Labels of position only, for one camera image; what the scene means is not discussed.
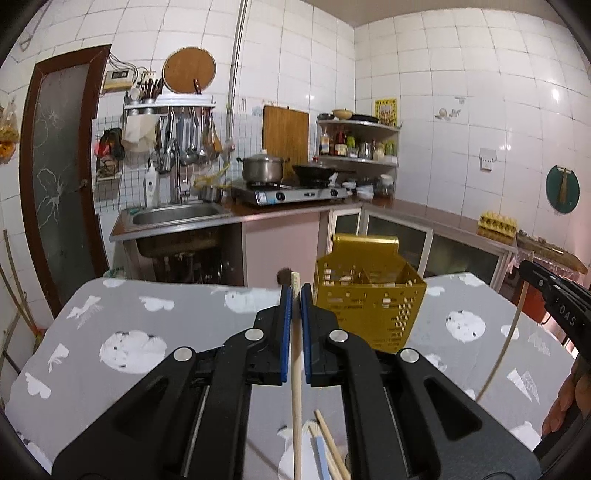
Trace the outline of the person's right hand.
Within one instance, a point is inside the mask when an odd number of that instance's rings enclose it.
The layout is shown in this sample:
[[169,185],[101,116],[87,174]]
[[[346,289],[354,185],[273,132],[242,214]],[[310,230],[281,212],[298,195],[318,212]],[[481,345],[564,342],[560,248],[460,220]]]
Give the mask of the person's right hand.
[[542,424],[541,434],[543,437],[549,433],[554,433],[559,430],[562,426],[567,410],[572,406],[575,401],[575,391],[577,380],[575,374],[579,367],[579,359],[576,359],[571,367],[571,372],[562,384],[558,396],[552,404],[546,418]]

